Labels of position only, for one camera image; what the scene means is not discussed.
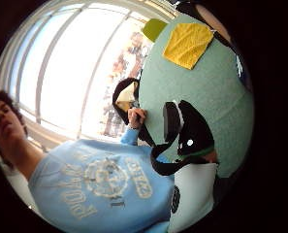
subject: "light blue t-shirt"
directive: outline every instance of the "light blue t-shirt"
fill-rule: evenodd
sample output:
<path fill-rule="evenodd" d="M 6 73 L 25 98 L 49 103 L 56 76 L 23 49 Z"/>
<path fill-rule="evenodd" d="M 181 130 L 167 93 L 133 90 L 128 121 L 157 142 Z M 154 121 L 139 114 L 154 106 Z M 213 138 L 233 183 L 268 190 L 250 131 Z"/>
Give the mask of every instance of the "light blue t-shirt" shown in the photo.
<path fill-rule="evenodd" d="M 78 140 L 51 150 L 28 184 L 44 218 L 65 232 L 165 231 L 174 179 L 153 170 L 151 147 L 137 137 L 128 129 L 121 144 Z"/>

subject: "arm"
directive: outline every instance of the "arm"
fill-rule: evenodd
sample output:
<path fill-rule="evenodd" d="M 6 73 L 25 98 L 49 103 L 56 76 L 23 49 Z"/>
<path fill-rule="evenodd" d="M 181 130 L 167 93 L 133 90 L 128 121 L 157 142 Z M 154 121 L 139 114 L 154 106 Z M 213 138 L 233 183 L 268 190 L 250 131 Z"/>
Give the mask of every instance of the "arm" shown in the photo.
<path fill-rule="evenodd" d="M 131 146 L 137 145 L 137 139 L 140 132 L 140 129 L 144 123 L 144 119 L 146 116 L 146 111 L 134 108 L 128 110 L 128 128 L 126 132 L 121 137 L 120 143 L 127 144 Z"/>
<path fill-rule="evenodd" d="M 139 133 L 140 131 L 138 129 L 132 129 L 128 127 L 123 136 L 121 137 L 120 143 L 136 146 Z"/>

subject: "graphic print on shirt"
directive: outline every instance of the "graphic print on shirt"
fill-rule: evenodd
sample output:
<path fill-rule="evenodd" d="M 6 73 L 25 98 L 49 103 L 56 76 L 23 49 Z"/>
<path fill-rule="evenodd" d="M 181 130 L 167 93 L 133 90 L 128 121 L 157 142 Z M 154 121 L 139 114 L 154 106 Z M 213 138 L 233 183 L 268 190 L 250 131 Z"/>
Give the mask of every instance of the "graphic print on shirt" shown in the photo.
<path fill-rule="evenodd" d="M 125 163 L 136 186 L 136 191 L 141 198 L 149 198 L 152 195 L 152 187 L 138 160 L 132 157 L 125 158 Z"/>
<path fill-rule="evenodd" d="M 77 154 L 76 158 L 85 160 Z M 86 205 L 86 193 L 82 190 L 85 187 L 92 195 L 110 199 L 111 208 L 126 207 L 123 191 L 127 188 L 130 178 L 140 198 L 151 197 L 152 187 L 140 162 L 132 157 L 124 158 L 124 162 L 126 170 L 107 157 L 88 163 L 85 170 L 79 165 L 66 164 L 61 172 L 69 179 L 58 182 L 56 186 L 66 188 L 61 193 L 61 200 L 68 205 L 71 215 L 82 219 L 100 211 L 93 205 Z"/>
<path fill-rule="evenodd" d="M 114 198 L 122 195 L 129 177 L 114 161 L 106 158 L 89 163 L 84 180 L 87 189 L 95 195 Z"/>
<path fill-rule="evenodd" d="M 93 215 L 97 213 L 97 209 L 93 205 L 85 204 L 86 196 L 81 190 L 83 171 L 80 166 L 66 164 L 61 172 L 68 175 L 68 181 L 62 181 L 57 184 L 58 187 L 66 188 L 67 191 L 61 193 L 61 200 L 67 204 L 70 213 L 77 219 Z"/>

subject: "dark background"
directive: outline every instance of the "dark background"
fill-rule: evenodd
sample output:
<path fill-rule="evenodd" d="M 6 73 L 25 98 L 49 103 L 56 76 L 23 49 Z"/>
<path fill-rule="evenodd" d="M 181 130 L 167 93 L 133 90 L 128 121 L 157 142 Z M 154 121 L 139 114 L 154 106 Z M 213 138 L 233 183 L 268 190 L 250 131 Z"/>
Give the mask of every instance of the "dark background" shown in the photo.
<path fill-rule="evenodd" d="M 0 55 L 18 26 L 44 2 L 0 0 Z M 239 46 L 253 83 L 256 115 L 250 152 L 238 181 L 189 231 L 288 232 L 288 55 L 280 53 L 288 50 L 287 5 L 271 1 L 202 2 Z M 54 229 L 23 204 L 0 170 L 3 231 Z"/>

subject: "hand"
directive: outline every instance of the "hand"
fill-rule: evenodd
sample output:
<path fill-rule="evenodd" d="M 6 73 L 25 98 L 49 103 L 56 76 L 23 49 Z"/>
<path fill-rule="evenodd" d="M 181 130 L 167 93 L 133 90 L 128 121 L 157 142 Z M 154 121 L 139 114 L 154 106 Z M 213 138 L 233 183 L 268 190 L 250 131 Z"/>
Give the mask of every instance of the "hand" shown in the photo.
<path fill-rule="evenodd" d="M 133 129 L 140 129 L 144 123 L 146 110 L 133 108 L 127 111 L 129 125 Z"/>

